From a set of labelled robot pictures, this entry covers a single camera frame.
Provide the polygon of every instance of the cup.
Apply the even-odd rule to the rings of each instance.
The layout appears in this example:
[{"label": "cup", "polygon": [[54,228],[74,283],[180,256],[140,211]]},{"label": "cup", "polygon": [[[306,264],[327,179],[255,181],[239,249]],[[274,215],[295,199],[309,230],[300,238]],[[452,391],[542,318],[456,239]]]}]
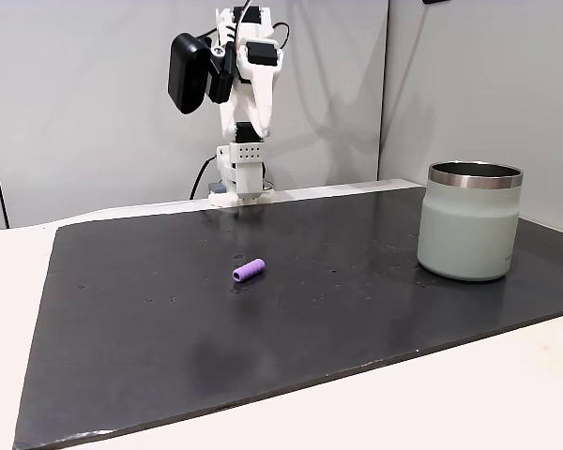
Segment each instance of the cup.
[{"label": "cup", "polygon": [[499,164],[432,164],[419,225],[421,265],[467,281],[504,276],[510,268],[523,180],[521,170]]}]

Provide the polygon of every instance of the purple cylinder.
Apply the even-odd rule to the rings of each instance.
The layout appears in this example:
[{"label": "purple cylinder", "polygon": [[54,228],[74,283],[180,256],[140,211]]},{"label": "purple cylinder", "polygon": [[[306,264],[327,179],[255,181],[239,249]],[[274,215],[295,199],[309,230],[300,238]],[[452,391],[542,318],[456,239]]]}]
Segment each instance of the purple cylinder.
[{"label": "purple cylinder", "polygon": [[265,262],[260,258],[257,258],[254,261],[249,262],[248,264],[244,264],[242,267],[238,267],[234,271],[234,280],[238,283],[242,281],[254,277],[256,274],[263,272],[265,269]]}]

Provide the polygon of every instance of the black mat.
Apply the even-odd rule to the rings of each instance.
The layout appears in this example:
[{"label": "black mat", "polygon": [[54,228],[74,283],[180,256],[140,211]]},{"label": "black mat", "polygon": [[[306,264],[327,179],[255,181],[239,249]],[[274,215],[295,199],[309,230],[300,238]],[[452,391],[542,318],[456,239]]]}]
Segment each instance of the black mat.
[{"label": "black mat", "polygon": [[[444,279],[417,264],[422,196],[59,230],[14,447],[127,434],[563,315],[563,233],[522,220],[506,277]],[[266,273],[236,285],[257,257]]]}]

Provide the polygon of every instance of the metal rim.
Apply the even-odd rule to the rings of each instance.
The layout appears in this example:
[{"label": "metal rim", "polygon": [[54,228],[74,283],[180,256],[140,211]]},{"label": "metal rim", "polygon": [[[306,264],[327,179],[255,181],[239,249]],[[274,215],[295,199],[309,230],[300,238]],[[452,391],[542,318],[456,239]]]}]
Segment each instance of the metal rim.
[{"label": "metal rim", "polygon": [[517,188],[524,181],[520,169],[481,161],[436,162],[428,172],[430,181],[469,189]]}]

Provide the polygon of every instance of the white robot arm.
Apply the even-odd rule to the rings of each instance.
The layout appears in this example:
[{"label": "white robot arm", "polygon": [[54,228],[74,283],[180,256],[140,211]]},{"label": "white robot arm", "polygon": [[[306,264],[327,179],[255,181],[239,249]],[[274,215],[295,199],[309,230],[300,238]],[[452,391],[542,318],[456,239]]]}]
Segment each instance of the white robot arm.
[{"label": "white robot arm", "polygon": [[266,201],[264,139],[270,133],[283,50],[272,38],[268,7],[251,7],[249,0],[244,7],[217,10],[216,21],[214,41],[187,34],[174,40],[169,94],[183,113],[195,111],[204,92],[220,104],[223,137],[229,144],[217,148],[221,182],[211,189],[211,202],[235,206]]}]

